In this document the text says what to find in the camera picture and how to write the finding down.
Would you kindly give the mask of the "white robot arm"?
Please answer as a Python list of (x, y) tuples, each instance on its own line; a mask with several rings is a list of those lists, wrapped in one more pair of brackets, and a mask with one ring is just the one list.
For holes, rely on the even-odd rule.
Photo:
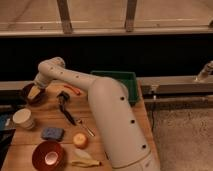
[(38, 64), (34, 84), (45, 89), (53, 80), (71, 84), (88, 94), (88, 103), (113, 171), (161, 171), (119, 81), (65, 68), (61, 57)]

